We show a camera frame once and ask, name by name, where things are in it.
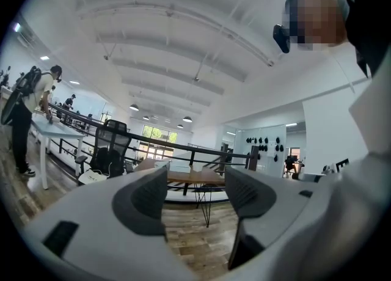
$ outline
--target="person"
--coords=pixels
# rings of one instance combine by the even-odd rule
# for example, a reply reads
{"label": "person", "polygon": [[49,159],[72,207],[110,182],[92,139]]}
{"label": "person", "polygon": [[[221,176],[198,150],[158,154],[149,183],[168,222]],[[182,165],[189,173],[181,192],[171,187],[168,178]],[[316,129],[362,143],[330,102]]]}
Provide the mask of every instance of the person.
{"label": "person", "polygon": [[50,93],[49,93],[49,103],[51,103],[51,99],[53,98],[53,92],[56,89],[56,86],[52,86]]}
{"label": "person", "polygon": [[57,118],[60,118],[60,119],[61,119],[61,117],[62,117],[61,111],[57,111]]}
{"label": "person", "polygon": [[383,0],[286,0],[283,25],[300,45],[341,45],[356,48],[357,64],[368,77],[380,66],[390,46]]}
{"label": "person", "polygon": [[293,164],[294,158],[291,155],[287,156],[287,159],[285,160],[285,167],[287,168],[287,172],[294,170],[295,173],[297,173],[296,166]]}
{"label": "person", "polygon": [[[72,96],[70,98],[67,98],[65,100],[65,103],[62,105],[62,108],[66,109],[69,111],[69,109],[73,109],[72,107],[72,104],[73,104],[73,100],[76,98],[76,95],[75,94],[72,94]],[[71,123],[72,122],[72,118],[69,117],[68,115],[65,115],[65,119],[64,119],[64,123]]]}
{"label": "person", "polygon": [[72,107],[72,104],[73,104],[73,100],[76,98],[76,95],[75,94],[72,94],[72,96],[70,98],[67,98],[67,100],[65,101],[65,103],[62,105],[62,108],[64,109],[73,109]]}
{"label": "person", "polygon": [[26,162],[27,138],[31,125],[31,118],[34,109],[38,106],[42,96],[42,105],[46,112],[46,118],[50,119],[48,95],[54,80],[59,80],[62,74],[60,66],[55,65],[50,71],[42,73],[40,80],[35,85],[34,93],[22,98],[11,112],[12,119],[12,150],[15,158],[16,168],[21,175],[33,177],[35,172],[31,170]]}

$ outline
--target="sneaker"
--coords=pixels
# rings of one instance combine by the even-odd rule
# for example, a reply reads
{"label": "sneaker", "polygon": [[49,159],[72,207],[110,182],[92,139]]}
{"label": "sneaker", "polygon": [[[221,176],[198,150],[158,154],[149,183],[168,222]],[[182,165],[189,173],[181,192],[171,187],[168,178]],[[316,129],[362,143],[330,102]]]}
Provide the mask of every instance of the sneaker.
{"label": "sneaker", "polygon": [[35,171],[31,170],[30,168],[27,168],[27,170],[21,173],[21,175],[27,177],[35,177]]}

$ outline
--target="wooden floor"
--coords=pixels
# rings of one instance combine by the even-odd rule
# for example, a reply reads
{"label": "wooden floor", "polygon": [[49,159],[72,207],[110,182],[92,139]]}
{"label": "wooden floor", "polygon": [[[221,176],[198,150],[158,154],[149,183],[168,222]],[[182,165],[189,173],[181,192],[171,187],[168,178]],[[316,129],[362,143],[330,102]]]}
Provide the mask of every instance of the wooden floor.
{"label": "wooden floor", "polygon": [[[43,190],[39,176],[20,177],[12,152],[4,151],[4,141],[0,133],[1,197],[16,226],[21,228],[74,189],[76,183],[50,156],[46,159],[49,189]],[[27,161],[38,168],[39,146],[32,137],[28,150]],[[168,245],[201,280],[210,280],[227,272],[237,221],[230,203],[212,205],[209,228],[205,226],[202,210],[195,209],[194,205],[165,204],[163,208]]]}

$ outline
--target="bag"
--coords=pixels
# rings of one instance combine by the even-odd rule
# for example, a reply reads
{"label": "bag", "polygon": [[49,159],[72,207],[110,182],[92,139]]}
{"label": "bag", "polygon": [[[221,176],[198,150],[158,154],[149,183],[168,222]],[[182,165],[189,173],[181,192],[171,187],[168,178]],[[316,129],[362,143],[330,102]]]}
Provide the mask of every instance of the bag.
{"label": "bag", "polygon": [[47,74],[49,73],[41,73],[41,69],[33,66],[30,71],[19,80],[15,90],[11,93],[4,109],[2,110],[0,119],[2,125],[7,125],[11,122],[11,114],[15,105],[21,102],[24,97],[28,97],[30,94],[33,94],[41,76]]}

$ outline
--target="ceiling light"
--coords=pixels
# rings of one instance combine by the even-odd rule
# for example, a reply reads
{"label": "ceiling light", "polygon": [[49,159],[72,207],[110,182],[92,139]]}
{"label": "ceiling light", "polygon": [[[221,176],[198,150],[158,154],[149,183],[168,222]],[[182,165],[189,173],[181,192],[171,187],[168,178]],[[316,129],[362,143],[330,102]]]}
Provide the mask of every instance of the ceiling light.
{"label": "ceiling light", "polygon": [[183,119],[184,122],[193,122],[193,119],[190,118],[189,116],[186,116],[184,119]]}
{"label": "ceiling light", "polygon": [[13,27],[13,31],[18,32],[20,29],[20,23],[16,23]]}
{"label": "ceiling light", "polygon": [[134,111],[138,111],[139,110],[139,107],[136,104],[132,104],[131,106],[129,106],[129,108],[134,110]]}

